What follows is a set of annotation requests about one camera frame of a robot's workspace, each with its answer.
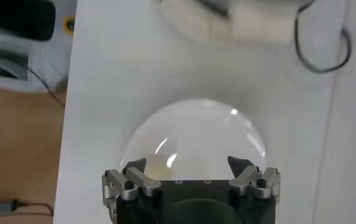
screw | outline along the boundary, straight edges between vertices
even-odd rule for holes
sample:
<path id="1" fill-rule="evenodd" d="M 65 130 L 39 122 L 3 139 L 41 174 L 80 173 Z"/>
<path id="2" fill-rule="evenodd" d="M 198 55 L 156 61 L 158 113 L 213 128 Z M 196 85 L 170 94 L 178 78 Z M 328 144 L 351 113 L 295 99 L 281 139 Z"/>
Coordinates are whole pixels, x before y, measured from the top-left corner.
<path id="1" fill-rule="evenodd" d="M 132 190 L 134 188 L 134 183 L 130 180 L 125 182 L 125 190 Z"/>
<path id="2" fill-rule="evenodd" d="M 267 186 L 267 182 L 263 178 L 259 178 L 256 180 L 256 186 L 259 188 L 265 188 Z"/>

black cable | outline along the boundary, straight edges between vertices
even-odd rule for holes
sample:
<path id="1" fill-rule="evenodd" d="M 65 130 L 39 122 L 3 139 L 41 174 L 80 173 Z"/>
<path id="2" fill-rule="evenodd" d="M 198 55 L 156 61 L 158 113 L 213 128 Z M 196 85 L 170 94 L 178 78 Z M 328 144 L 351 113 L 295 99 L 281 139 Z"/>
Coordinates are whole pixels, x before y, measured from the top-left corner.
<path id="1" fill-rule="evenodd" d="M 346 54 L 346 58 L 343 60 L 343 62 L 341 62 L 339 65 L 336 65 L 332 68 L 325 68 L 325 69 L 317 68 L 310 61 L 308 61 L 308 59 L 305 58 L 305 56 L 301 52 L 301 47 L 299 44 L 298 19 L 299 19 L 300 14 L 303 11 L 307 10 L 314 2 L 315 2 L 315 0 L 312 0 L 310 3 L 303 5 L 298 9 L 297 17 L 295 19 L 295 25 L 294 25 L 295 49 L 296 49 L 296 53 L 298 55 L 299 60 L 308 70 L 310 70 L 316 74 L 323 74 L 323 73 L 328 73 L 328 72 L 332 72 L 334 70 L 340 69 L 349 62 L 349 59 L 351 58 L 351 54 L 352 54 L 352 41 L 351 41 L 351 35 L 348 32 L 348 30 L 346 30 L 345 28 L 342 28 L 341 36 L 346 41 L 347 54 Z"/>
<path id="2" fill-rule="evenodd" d="M 22 207 L 29 207 L 29 206 L 43 206 L 48 208 L 51 216 L 54 216 L 54 210 L 51 205 L 47 203 L 38 203 L 38 202 L 23 202 L 23 201 L 16 201 L 15 209 L 22 208 Z"/>
<path id="3" fill-rule="evenodd" d="M 33 69 L 27 67 L 27 70 L 32 73 L 40 82 L 41 84 L 44 85 L 44 87 L 46 88 L 46 90 L 48 91 L 48 93 L 52 96 L 52 98 L 54 100 L 56 100 L 57 103 L 59 103 L 62 107 L 65 107 L 66 105 L 60 101 L 57 96 L 51 91 L 49 85 L 45 82 L 45 80 L 43 80 L 43 78 L 41 78 L 35 71 L 33 71 Z"/>
<path id="4" fill-rule="evenodd" d="M 42 215 L 42 216 L 52 217 L 52 215 L 51 215 L 51 214 L 48 214 L 48 213 L 42 213 L 42 212 L 20 212 L 20 213 L 6 213 L 6 214 L 0 214 L 0 217 L 14 216 L 14 215 Z"/>

glass dome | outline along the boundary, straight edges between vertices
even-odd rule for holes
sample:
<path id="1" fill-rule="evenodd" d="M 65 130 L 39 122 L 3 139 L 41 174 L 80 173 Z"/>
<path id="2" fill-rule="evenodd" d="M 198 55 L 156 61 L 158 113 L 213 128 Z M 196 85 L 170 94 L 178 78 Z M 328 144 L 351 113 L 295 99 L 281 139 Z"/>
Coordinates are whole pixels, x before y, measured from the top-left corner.
<path id="1" fill-rule="evenodd" d="M 264 170 L 266 150 L 252 123 L 236 108 L 212 99 L 188 99 L 152 114 L 127 146 L 122 168 L 147 159 L 144 173 L 156 180 L 234 178 L 228 156 Z"/>

white table surface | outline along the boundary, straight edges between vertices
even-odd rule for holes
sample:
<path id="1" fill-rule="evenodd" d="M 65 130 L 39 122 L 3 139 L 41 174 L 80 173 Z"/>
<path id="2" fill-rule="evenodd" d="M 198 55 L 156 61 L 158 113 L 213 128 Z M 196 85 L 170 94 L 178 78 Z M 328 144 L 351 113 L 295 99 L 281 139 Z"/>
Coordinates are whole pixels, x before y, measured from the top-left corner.
<path id="1" fill-rule="evenodd" d="M 309 46 L 307 54 L 325 47 L 315 58 L 330 63 L 336 59 L 338 36 L 322 30 L 339 27 L 317 26 L 319 11 L 324 10 L 319 4 L 341 5 L 318 1 L 312 7 L 313 19 L 302 19 L 301 35 Z M 333 15 L 339 23 L 340 12 Z M 309 29 L 320 41 L 309 38 Z M 198 65 L 219 65 L 245 75 L 242 112 L 262 135 L 270 166 L 282 173 L 281 223 L 311 223 L 333 76 L 306 71 L 292 43 L 250 46 L 189 40 L 162 19 L 151 0 L 78 2 L 54 223 L 110 222 L 100 176 L 119 167 L 123 149 L 117 142 L 125 125 L 112 114 L 124 113 L 122 103 L 140 102 L 130 92 L 147 94 L 140 83 Z M 128 86 L 126 93 L 118 92 L 122 83 Z"/>

wooden floor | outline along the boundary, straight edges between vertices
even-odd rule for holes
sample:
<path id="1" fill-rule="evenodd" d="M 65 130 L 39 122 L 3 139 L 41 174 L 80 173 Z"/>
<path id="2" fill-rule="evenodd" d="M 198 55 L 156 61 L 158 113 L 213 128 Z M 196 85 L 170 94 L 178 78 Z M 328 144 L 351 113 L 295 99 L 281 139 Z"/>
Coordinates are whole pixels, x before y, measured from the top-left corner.
<path id="1" fill-rule="evenodd" d="M 0 200 L 54 205 L 63 115 L 50 95 L 0 89 Z M 52 223 L 52 218 L 19 215 L 0 217 L 0 223 Z"/>

